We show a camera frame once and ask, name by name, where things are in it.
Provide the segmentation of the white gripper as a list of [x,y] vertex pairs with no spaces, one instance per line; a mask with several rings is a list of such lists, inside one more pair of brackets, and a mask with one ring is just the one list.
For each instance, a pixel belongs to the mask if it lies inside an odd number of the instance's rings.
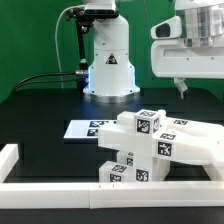
[[215,36],[212,46],[187,47],[181,34],[179,16],[151,28],[151,67],[157,77],[174,78],[184,98],[184,78],[224,79],[224,35]]

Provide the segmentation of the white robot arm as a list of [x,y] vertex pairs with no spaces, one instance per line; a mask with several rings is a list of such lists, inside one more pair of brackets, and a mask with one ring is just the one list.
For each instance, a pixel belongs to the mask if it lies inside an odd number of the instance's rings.
[[224,0],[175,0],[175,15],[151,28],[151,66],[184,98],[186,78],[224,79]]

